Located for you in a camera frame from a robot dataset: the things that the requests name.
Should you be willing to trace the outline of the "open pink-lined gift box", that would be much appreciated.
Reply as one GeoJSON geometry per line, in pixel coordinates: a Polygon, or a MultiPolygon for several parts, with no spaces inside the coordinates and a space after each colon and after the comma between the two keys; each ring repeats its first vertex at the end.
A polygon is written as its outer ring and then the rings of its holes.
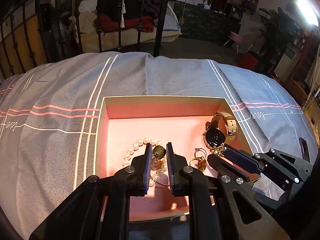
{"type": "Polygon", "coordinates": [[[207,163],[210,153],[204,143],[206,123],[217,112],[235,115],[225,98],[199,96],[106,96],[98,118],[94,173],[100,178],[114,175],[132,164],[151,145],[149,190],[130,200],[130,220],[144,222],[185,215],[187,197],[172,196],[169,188],[166,146],[187,163],[215,177],[207,163]]]}

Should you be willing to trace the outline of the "hanging swing chair with clothes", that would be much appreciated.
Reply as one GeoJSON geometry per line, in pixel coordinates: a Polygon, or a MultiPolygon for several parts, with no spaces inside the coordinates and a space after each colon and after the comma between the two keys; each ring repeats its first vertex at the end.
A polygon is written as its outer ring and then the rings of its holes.
{"type": "Polygon", "coordinates": [[[124,27],[119,29],[119,0],[84,0],[79,5],[82,51],[97,53],[155,42],[161,0],[124,0],[124,27]]]}

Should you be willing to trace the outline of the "black iron bed frame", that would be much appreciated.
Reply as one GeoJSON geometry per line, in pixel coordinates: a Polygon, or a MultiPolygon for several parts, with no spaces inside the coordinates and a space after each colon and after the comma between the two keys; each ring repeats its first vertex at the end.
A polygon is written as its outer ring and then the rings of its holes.
{"type": "MultiPolygon", "coordinates": [[[[84,53],[79,30],[82,1],[16,0],[8,12],[1,15],[1,79],[84,53]]],[[[121,29],[124,27],[124,0],[119,0],[118,8],[121,29]]],[[[154,54],[159,54],[162,42],[174,41],[180,33],[169,0],[161,0],[156,38],[152,42],[154,54]]],[[[141,44],[137,41],[112,50],[139,50],[141,44]]]]}

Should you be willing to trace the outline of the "white floor lamp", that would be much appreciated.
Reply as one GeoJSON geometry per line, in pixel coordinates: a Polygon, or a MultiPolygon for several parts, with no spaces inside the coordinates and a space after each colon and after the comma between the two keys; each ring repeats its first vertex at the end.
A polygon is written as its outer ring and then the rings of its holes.
{"type": "Polygon", "coordinates": [[[296,5],[308,24],[319,27],[319,12],[309,0],[296,0],[296,5]]]}

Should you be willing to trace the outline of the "pink small stool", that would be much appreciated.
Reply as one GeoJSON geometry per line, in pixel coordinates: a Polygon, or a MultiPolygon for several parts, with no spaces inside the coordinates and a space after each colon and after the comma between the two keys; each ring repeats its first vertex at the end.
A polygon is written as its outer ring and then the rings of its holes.
{"type": "Polygon", "coordinates": [[[239,46],[242,44],[244,38],[241,37],[239,34],[236,34],[234,32],[230,32],[230,35],[228,37],[228,40],[223,45],[224,47],[227,46],[229,42],[233,42],[233,46],[236,48],[236,54],[239,53],[239,46]]]}

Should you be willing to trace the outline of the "small gold pendant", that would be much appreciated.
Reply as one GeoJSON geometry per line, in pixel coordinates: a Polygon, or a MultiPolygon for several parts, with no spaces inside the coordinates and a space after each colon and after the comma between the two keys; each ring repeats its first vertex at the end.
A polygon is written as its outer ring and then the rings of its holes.
{"type": "Polygon", "coordinates": [[[166,149],[161,146],[161,145],[157,145],[155,146],[155,148],[152,150],[152,155],[157,158],[157,159],[162,159],[165,157],[166,155],[166,149]]]}

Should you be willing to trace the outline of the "beige strap wristwatch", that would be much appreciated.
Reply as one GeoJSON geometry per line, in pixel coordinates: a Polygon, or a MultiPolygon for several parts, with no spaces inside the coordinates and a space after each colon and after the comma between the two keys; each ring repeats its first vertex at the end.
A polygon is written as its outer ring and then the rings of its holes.
{"type": "Polygon", "coordinates": [[[212,150],[223,144],[231,144],[238,133],[236,118],[225,111],[216,111],[210,121],[205,124],[203,141],[212,150]]]}

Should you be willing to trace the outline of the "gold ring cluster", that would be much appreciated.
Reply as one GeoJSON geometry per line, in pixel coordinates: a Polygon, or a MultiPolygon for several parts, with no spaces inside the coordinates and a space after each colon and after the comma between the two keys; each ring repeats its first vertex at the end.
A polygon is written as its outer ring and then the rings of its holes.
{"type": "Polygon", "coordinates": [[[207,152],[203,148],[195,148],[194,157],[189,161],[189,165],[204,172],[207,167],[207,152]]]}

